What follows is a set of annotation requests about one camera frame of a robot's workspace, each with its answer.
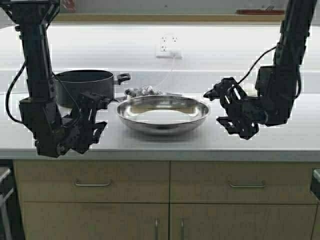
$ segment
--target wall outlet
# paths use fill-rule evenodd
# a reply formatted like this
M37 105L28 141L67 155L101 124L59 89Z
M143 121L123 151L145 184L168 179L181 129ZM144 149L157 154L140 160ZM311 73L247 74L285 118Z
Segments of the wall outlet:
M182 50L179 40L175 35L167 34L160 38L160 43L156 46L156 58L182 59Z

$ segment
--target wooden cabinet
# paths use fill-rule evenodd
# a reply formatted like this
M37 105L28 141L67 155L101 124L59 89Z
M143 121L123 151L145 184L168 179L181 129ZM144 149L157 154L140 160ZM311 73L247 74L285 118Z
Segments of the wooden cabinet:
M26 240L167 240L168 204L24 204Z
M315 205L172 204L170 240L309 240Z
M320 240L320 206L318 207L318 212L314 223L314 232L312 240Z
M172 162L172 203L317 204L313 163Z
M320 240L318 167L14 161L26 240Z

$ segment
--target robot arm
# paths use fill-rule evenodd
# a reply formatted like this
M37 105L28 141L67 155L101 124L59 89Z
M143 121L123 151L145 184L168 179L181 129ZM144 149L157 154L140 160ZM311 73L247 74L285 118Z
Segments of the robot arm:
M287 123L301 92L300 65L316 4L317 0L289 1L273 65L263 66L258 72L257 97L247 96L240 86L244 79L236 82L233 77L224 78L204 95L211 101L220 100L227 117L219 117L217 121L229 134L248 140L258 133L258 124L271 127Z
M15 121L32 131L39 155L57 158L70 149L85 153L91 144L99 142L107 123L96 123L96 114L109 102L105 96L85 92L74 101L69 115L62 117L59 112L47 27L60 11L60 0L0 0L0 7L17 24L28 76L29 97L19 104L22 121Z

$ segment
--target white countertop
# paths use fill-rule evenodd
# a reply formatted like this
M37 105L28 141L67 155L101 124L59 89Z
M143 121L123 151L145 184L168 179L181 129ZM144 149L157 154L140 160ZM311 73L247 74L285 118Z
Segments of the white countertop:
M173 137L147 136L127 128L116 115L118 103L112 102L108 110L97 114L97 121L108 122L100 143L84 155L70 151L59 159L320 162L320 94L303 94L295 102L288 124L260 126L260 132L250 140L228 135L216 121L224 116L219 101L210 102L201 95L185 93L208 103L210 116L194 131ZM27 96L13 94L11 103ZM32 133L7 116L4 95L0 95L0 106L0 159L46 159L37 156ZM18 105L12 114L20 118Z

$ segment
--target metal mixing bowl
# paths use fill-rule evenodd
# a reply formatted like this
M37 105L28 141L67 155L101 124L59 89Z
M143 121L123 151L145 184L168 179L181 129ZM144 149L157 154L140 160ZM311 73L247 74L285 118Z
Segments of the metal mixing bowl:
M193 98L174 95L148 95L126 100L117 114L129 128L148 135L172 136L199 127L210 108Z

